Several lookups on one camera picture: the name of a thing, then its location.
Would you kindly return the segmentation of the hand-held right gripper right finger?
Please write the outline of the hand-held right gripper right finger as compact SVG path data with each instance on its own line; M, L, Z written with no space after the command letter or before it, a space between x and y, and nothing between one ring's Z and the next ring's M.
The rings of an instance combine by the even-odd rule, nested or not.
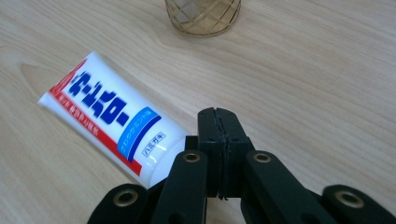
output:
M219 191L218 197L240 198L244 186L243 163L251 150L251 142L234 112L216 109L219 131Z

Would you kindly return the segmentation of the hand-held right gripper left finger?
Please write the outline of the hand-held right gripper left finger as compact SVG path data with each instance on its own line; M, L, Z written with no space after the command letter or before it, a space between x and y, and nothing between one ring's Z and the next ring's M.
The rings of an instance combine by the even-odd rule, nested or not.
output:
M185 149L199 150L207 156L206 190L208 197L225 197L222 147L223 141L217 110L209 107L200 111L198 113L198 132L196 135L186 136Z

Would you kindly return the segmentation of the white toothpaste tube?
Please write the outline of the white toothpaste tube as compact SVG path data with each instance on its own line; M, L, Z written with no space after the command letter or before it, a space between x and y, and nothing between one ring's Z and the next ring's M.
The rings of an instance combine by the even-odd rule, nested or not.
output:
M187 132L90 53L38 104L66 121L145 188L168 177Z

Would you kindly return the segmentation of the clear amber glass cup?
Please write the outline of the clear amber glass cup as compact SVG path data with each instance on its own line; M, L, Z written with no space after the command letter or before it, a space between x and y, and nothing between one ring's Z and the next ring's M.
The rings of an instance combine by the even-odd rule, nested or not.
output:
M195 36L219 35L235 23L242 0L164 0L170 22Z

